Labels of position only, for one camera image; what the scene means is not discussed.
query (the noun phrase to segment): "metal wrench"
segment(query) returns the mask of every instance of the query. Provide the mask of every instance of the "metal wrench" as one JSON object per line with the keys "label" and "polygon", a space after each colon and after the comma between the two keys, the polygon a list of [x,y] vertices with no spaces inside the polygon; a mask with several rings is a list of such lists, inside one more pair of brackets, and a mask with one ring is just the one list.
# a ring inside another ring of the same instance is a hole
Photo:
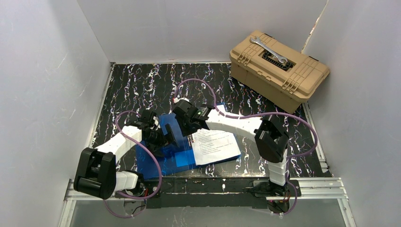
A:
{"label": "metal wrench", "polygon": [[271,54],[273,54],[273,56],[283,65],[286,65],[288,62],[288,59],[286,57],[283,57],[281,55],[279,55],[278,53],[274,52],[272,49],[270,49],[269,47],[267,47],[265,44],[262,43],[261,39],[259,37],[256,37],[256,39],[251,37],[251,43],[254,44],[258,44],[259,46],[261,46],[263,49],[267,50],[268,52],[270,52]]}

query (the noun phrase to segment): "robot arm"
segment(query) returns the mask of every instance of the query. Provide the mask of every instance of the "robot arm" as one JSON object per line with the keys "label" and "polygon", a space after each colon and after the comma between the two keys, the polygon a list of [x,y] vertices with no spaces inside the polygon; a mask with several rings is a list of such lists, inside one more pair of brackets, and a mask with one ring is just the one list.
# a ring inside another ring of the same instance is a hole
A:
{"label": "robot arm", "polygon": [[[145,141],[145,145],[155,156],[162,156],[161,147],[175,144],[170,125],[166,125],[164,135],[158,124],[156,113],[144,110],[141,117],[124,126],[122,132],[134,140]],[[116,162],[136,144],[116,134],[106,143],[96,148],[85,148],[80,156],[74,189],[102,199],[108,199],[113,192],[139,188],[143,176],[135,171],[116,172]]]}
{"label": "robot arm", "polygon": [[270,182],[279,186],[286,184],[286,158],[288,134],[279,124],[268,117],[238,119],[227,118],[210,105],[200,108],[185,99],[175,100],[173,112],[180,125],[183,136],[198,129],[221,130],[247,137],[256,142],[259,154],[268,161]]}

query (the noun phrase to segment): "white enclosure wall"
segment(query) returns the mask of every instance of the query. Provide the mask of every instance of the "white enclosure wall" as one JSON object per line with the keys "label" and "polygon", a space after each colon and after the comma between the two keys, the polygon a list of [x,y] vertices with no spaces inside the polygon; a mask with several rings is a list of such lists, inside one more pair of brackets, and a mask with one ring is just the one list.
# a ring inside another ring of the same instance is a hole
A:
{"label": "white enclosure wall", "polygon": [[400,226],[401,2],[329,1],[305,53],[331,74],[310,100],[358,226]]}
{"label": "white enclosure wall", "polygon": [[75,0],[0,6],[0,226],[54,227],[110,63]]}
{"label": "white enclosure wall", "polygon": [[78,0],[110,61],[229,61],[259,29],[301,51],[326,0]]}

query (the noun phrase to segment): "black and white marble pattern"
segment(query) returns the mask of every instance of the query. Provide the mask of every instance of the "black and white marble pattern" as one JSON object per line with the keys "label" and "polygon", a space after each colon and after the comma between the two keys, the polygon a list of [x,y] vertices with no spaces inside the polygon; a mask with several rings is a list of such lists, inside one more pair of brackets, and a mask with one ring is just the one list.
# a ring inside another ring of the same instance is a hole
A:
{"label": "black and white marble pattern", "polygon": [[[252,89],[230,77],[230,64],[127,64],[115,65],[108,87],[103,109],[97,125],[92,146],[96,147],[117,133],[114,125],[116,116],[125,110],[140,112],[150,108],[157,114],[171,113],[172,98],[177,85],[189,78],[198,78],[208,82],[215,90],[217,102],[224,102],[232,113],[249,115],[271,111],[281,111],[272,102]],[[180,88],[180,95],[187,97],[195,105],[212,103],[212,94],[204,84],[190,82]],[[302,107],[295,115],[305,119]],[[127,118],[122,117],[123,125]],[[298,154],[310,149],[313,144],[310,131],[300,122],[287,117],[278,117],[290,135],[288,154]],[[237,138],[241,157],[225,163],[212,164],[174,174],[186,177],[246,177],[268,175],[267,162],[262,159],[256,144],[247,138]],[[290,161],[290,175],[294,177],[323,177],[317,154],[293,158]],[[135,148],[121,158],[118,170],[135,170]]]}

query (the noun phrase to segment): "paper sheet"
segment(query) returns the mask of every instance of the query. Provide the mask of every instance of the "paper sheet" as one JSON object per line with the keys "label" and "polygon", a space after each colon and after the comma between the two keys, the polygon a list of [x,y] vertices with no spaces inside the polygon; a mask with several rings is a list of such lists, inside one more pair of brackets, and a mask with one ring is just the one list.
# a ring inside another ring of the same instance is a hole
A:
{"label": "paper sheet", "polygon": [[241,154],[234,134],[229,132],[202,129],[194,133],[192,139],[196,165],[206,165]]}

